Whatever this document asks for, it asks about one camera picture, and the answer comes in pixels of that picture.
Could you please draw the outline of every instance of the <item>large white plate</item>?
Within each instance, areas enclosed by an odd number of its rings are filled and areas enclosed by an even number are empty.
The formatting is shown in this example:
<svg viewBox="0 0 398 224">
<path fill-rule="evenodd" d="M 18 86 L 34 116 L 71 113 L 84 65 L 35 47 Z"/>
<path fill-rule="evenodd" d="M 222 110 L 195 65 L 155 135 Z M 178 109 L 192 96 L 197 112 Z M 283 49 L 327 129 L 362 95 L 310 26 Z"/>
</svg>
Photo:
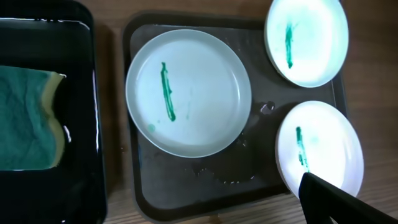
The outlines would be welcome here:
<svg viewBox="0 0 398 224">
<path fill-rule="evenodd" d="M 339 0 L 274 0 L 264 29 L 277 71 L 302 87 L 317 87 L 340 70 L 348 24 Z"/>
<path fill-rule="evenodd" d="M 336 108 L 319 101 L 297 105 L 282 122 L 275 146 L 279 172 L 296 197 L 308 171 L 357 196 L 362 149 L 352 125 Z"/>
<path fill-rule="evenodd" d="M 242 62 L 224 42 L 196 30 L 173 30 L 134 57 L 126 100 L 150 142 L 176 156 L 203 157 L 227 147 L 243 130 L 251 87 Z"/>
</svg>

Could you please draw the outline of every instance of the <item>plate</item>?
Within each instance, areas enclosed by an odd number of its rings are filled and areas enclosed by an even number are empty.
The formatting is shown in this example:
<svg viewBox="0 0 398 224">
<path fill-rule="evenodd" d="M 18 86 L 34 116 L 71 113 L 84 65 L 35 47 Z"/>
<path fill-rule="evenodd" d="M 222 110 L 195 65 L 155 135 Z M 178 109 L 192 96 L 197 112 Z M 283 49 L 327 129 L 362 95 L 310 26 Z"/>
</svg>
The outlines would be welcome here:
<svg viewBox="0 0 398 224">
<path fill-rule="evenodd" d="M 362 149 L 354 128 L 336 108 L 320 101 L 297 105 L 283 120 L 275 146 L 279 172 L 297 198 L 304 172 L 357 196 Z"/>
<path fill-rule="evenodd" d="M 302 87 L 329 82 L 346 58 L 347 18 L 337 0 L 274 0 L 264 32 L 276 70 Z"/>
<path fill-rule="evenodd" d="M 204 157 L 241 133 L 251 87 L 224 42 L 197 30 L 173 30 L 138 51 L 127 73 L 126 100 L 138 130 L 158 148 Z"/>
</svg>

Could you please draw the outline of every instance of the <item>wooden table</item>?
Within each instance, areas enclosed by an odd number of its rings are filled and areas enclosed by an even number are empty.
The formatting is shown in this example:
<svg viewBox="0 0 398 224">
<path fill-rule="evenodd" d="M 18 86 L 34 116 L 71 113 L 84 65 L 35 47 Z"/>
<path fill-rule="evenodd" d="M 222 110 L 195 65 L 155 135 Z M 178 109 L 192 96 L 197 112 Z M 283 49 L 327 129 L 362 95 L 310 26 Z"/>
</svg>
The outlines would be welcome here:
<svg viewBox="0 0 398 224">
<path fill-rule="evenodd" d="M 96 22 L 100 113 L 108 188 L 107 224 L 144 223 L 131 195 L 121 32 L 129 18 L 162 9 L 264 18 L 271 0 L 81 0 Z M 349 50 L 343 67 L 349 119 L 361 140 L 359 199 L 398 218 L 398 1 L 344 0 Z M 278 195 L 187 223 L 305 223 L 299 201 Z"/>
</svg>

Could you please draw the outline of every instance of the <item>white plate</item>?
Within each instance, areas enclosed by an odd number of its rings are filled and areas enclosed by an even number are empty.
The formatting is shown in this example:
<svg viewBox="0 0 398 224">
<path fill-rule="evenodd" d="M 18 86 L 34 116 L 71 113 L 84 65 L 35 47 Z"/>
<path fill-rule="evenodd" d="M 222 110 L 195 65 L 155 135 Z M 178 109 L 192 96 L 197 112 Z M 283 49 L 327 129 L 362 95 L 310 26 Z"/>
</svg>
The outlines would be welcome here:
<svg viewBox="0 0 398 224">
<path fill-rule="evenodd" d="M 196 30 L 173 30 L 134 57 L 126 100 L 150 142 L 176 156 L 203 157 L 227 147 L 243 130 L 251 88 L 242 62 L 224 42 Z"/>
<path fill-rule="evenodd" d="M 302 87 L 330 81 L 347 54 L 347 18 L 339 0 L 274 0 L 264 32 L 277 71 Z"/>
<path fill-rule="evenodd" d="M 319 101 L 297 105 L 282 122 L 275 146 L 279 172 L 297 198 L 308 171 L 357 196 L 364 170 L 362 149 L 352 125 L 336 108 Z"/>
</svg>

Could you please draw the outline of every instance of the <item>tray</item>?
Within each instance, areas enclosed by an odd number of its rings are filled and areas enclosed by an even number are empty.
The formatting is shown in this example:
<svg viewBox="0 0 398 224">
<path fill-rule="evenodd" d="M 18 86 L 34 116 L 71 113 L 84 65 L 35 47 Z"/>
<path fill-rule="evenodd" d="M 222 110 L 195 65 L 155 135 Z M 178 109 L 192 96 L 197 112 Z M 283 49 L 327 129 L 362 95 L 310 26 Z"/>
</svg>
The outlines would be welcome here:
<svg viewBox="0 0 398 224">
<path fill-rule="evenodd" d="M 67 76 L 53 104 L 66 143 L 57 167 L 0 172 L 0 223 L 101 223 L 106 191 L 93 18 L 77 2 L 22 3 L 0 4 L 0 64 Z"/>
<path fill-rule="evenodd" d="M 252 108 L 242 134 L 221 152 L 200 159 L 172 156 L 156 148 L 129 119 L 132 193 L 153 221 L 175 222 L 288 193 L 275 163 L 275 137 L 285 115 L 298 103 L 324 101 L 346 115 L 341 76 L 318 88 L 284 80 L 269 61 L 264 20 L 150 11 L 135 15 L 123 32 L 125 75 L 137 51 L 175 29 L 207 32 L 228 44 L 248 71 Z"/>
</svg>

